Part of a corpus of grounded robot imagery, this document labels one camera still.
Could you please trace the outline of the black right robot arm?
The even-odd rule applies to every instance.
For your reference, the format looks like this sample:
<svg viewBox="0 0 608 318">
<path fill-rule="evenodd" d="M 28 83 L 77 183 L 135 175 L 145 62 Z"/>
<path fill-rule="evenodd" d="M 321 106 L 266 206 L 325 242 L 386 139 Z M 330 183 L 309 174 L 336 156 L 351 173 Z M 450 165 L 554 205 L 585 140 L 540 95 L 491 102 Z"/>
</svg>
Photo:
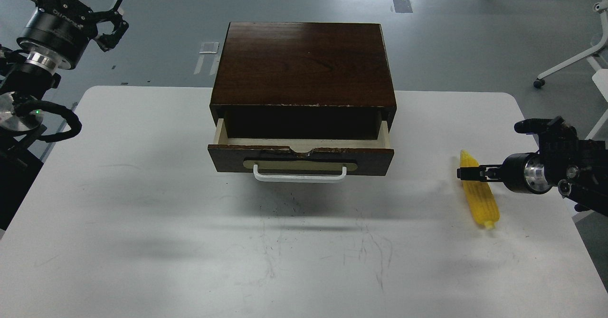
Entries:
<svg viewBox="0 0 608 318">
<path fill-rule="evenodd" d="M 534 153 L 509 155 L 501 164 L 461 166 L 460 180 L 503 183 L 514 193 L 545 194 L 558 189 L 575 203 L 575 211 L 608 213 L 608 152 L 599 140 L 580 140 L 576 129 L 557 116 L 515 123 L 515 132 L 537 135 Z"/>
</svg>

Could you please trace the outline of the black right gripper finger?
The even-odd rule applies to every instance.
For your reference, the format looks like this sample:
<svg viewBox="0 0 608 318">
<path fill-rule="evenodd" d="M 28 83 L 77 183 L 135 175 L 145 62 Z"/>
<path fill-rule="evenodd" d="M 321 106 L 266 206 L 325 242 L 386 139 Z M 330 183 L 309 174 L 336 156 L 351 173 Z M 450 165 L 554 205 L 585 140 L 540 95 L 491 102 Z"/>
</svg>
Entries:
<svg viewBox="0 0 608 318">
<path fill-rule="evenodd" d="M 457 177 L 458 177 L 458 179 L 460 179 L 462 181 L 473 181 L 473 182 L 484 182 L 484 183 L 491 183 L 491 182 L 502 183 L 502 179 L 500 179 L 500 177 L 492 178 L 492 177 L 487 177 L 484 175 L 478 175 L 478 174 L 473 174 L 473 173 L 458 173 Z"/>
<path fill-rule="evenodd" d="M 457 169 L 456 174 L 458 176 L 497 176 L 501 166 L 500 164 L 490 164 L 460 167 Z"/>
</svg>

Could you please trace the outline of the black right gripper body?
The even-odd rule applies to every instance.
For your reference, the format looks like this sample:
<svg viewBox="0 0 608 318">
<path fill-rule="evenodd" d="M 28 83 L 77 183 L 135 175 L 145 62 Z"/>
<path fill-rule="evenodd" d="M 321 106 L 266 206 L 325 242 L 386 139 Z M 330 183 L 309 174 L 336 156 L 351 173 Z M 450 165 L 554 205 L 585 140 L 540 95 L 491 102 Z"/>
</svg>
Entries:
<svg viewBox="0 0 608 318">
<path fill-rule="evenodd" d="M 553 188 L 545 176 L 545 167 L 538 153 L 508 156 L 500 166 L 500 181 L 515 193 L 545 194 Z"/>
</svg>

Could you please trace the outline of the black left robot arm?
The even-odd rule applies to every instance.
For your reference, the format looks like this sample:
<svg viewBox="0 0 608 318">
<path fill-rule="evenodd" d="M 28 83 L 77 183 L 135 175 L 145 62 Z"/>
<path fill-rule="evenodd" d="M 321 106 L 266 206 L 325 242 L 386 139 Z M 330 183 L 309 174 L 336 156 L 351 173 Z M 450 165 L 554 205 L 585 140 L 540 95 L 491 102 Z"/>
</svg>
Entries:
<svg viewBox="0 0 608 318">
<path fill-rule="evenodd" d="M 56 143 L 77 136 L 74 111 L 44 101 L 59 86 L 59 69 L 76 68 L 90 41 L 110 51 L 129 24 L 123 0 L 95 12 L 80 0 L 30 0 L 32 17 L 17 38 L 18 49 L 1 47 L 1 229 L 6 231 L 43 166 L 29 151 L 35 141 Z"/>
</svg>

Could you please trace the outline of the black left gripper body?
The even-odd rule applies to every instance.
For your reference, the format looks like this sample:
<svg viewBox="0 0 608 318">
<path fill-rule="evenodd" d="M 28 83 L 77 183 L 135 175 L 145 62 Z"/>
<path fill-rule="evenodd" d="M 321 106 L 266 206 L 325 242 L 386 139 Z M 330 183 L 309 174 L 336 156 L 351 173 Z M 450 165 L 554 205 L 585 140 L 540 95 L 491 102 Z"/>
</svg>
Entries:
<svg viewBox="0 0 608 318">
<path fill-rule="evenodd" d="M 68 0 L 67 8 L 58 0 L 37 0 L 36 10 L 25 25 L 17 44 L 23 50 L 41 48 L 62 58 L 61 69 L 76 68 L 89 41 L 98 36 L 93 23 L 82 20 L 89 7 L 78 0 Z"/>
</svg>

